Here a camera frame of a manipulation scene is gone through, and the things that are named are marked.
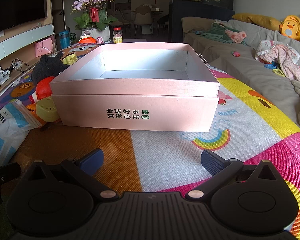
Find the blue white mask package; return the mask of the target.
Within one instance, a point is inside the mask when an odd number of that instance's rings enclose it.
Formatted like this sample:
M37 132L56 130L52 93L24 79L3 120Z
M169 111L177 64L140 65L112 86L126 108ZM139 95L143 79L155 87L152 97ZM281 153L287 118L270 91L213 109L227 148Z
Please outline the blue white mask package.
M23 143L30 130L41 123L19 99L0 110L0 166L6 165Z

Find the orange pumpkin toy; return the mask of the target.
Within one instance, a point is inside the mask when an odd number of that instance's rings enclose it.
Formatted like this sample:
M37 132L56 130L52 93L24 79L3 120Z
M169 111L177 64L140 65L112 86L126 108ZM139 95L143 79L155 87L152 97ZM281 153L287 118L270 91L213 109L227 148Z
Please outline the orange pumpkin toy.
M46 122L37 115L37 113L36 113L37 105L35 103L31 103L31 104L27 105L26 108L40 122L41 127L46 125Z

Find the red daruma doll toy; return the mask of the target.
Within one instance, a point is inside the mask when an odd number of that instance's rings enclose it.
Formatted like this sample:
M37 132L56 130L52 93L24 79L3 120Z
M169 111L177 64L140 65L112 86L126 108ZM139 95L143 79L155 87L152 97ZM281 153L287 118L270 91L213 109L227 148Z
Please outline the red daruma doll toy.
M36 91L31 96L29 96L31 103L37 103L39 100L42 100L52 95L50 82L54 78L54 76L50 76L38 82L36 86Z

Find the black plush toy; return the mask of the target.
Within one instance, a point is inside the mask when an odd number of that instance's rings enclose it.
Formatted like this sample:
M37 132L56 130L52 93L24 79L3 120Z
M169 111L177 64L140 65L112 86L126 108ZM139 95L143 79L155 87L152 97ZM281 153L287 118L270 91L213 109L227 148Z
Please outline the black plush toy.
M69 67L69 65L64 64L61 61L62 57L62 51L59 51L56 56L41 56L40 61L35 65L31 74L31 80L33 84L37 86L38 83L43 79L51 76L57 77L61 72L66 70Z

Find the yellow green perforated toy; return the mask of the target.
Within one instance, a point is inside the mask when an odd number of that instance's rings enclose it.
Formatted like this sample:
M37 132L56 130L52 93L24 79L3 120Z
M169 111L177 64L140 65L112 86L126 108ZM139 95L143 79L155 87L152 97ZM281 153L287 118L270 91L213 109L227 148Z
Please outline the yellow green perforated toy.
M59 119L59 114L52 96L39 100L36 105L37 115L45 122L55 122Z

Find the colourful cartoon play mat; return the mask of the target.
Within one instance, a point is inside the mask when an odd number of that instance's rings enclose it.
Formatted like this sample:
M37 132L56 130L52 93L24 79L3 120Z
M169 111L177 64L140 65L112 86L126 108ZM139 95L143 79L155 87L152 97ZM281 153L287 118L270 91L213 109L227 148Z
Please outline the colourful cartoon play mat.
M207 132L68 126L60 117L30 130L7 163L21 174L1 186L0 239L300 239L300 128L207 66L220 84ZM93 178L116 201L95 202L62 167L96 148L104 162ZM203 150L243 170L206 201L190 201L185 194L211 178Z

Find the pink cardboard box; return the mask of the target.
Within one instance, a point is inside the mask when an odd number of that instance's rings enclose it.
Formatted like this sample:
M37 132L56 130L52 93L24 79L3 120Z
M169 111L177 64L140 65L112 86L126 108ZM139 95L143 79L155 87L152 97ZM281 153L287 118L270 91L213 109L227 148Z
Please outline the pink cardboard box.
M207 132L220 84L190 45L136 42L99 46L50 86L68 126Z

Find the small pink toy on sofa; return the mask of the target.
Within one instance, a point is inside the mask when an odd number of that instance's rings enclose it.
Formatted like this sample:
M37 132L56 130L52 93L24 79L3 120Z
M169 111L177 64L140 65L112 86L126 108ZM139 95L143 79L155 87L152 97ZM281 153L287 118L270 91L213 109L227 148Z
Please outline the small pink toy on sofa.
M240 53L237 52L237 51L232 51L231 54L234 56L234 57L240 57Z

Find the blue water bottle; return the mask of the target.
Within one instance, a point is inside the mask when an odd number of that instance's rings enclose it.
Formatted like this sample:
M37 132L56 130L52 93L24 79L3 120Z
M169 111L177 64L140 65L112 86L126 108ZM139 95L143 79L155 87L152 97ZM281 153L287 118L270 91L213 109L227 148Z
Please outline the blue water bottle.
M64 49L64 48L70 46L70 44L71 44L70 32L68 30L61 31L59 33L59 39L60 39L61 49Z

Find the pink bag on shelf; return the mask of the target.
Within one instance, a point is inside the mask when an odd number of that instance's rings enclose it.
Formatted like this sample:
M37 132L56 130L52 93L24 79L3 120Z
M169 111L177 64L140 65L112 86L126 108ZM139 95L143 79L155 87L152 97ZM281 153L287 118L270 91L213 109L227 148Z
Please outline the pink bag on shelf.
M52 38L48 37L35 43L35 56L41 57L53 51Z

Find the pink white baby blanket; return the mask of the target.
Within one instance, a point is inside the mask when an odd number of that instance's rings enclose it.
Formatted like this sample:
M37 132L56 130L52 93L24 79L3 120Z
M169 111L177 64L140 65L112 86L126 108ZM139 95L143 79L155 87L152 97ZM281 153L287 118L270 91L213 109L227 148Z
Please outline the pink white baby blanket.
M255 53L257 61L272 65L281 75L300 82L299 58L300 54L294 48L273 40L262 40Z

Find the red lid candy jar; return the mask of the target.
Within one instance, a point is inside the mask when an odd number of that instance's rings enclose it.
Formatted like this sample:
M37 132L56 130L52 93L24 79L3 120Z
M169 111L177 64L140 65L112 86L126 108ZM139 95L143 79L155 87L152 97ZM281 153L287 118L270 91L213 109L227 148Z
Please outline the red lid candy jar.
M116 27L113 29L113 43L122 43L122 29L121 27Z

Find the orange duck plush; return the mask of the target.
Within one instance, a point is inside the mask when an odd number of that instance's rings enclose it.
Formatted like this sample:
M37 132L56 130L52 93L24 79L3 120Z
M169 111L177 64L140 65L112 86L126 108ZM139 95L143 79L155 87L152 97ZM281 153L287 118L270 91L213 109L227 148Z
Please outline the orange duck plush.
M300 18L295 15L288 15L279 26L283 36L300 41Z

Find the dining chair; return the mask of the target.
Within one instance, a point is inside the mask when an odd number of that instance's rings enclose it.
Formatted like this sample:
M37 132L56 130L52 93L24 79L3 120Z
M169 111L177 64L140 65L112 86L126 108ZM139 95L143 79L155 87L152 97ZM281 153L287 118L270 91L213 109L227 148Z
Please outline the dining chair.
M135 20L134 20L134 25L135 25L135 34L138 31L138 29L142 26L148 26L150 34L153 35L153 20L152 20L152 15L151 15L151 9L148 6L139 6L135 10Z

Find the fish tank on cabinet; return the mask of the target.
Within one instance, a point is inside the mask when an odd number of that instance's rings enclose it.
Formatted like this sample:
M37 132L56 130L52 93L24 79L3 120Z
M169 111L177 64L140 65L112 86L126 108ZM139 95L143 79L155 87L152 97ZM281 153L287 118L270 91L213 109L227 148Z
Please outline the fish tank on cabinet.
M201 17L228 21L235 14L234 0L171 0L168 13L168 38L172 42L183 41L181 19Z

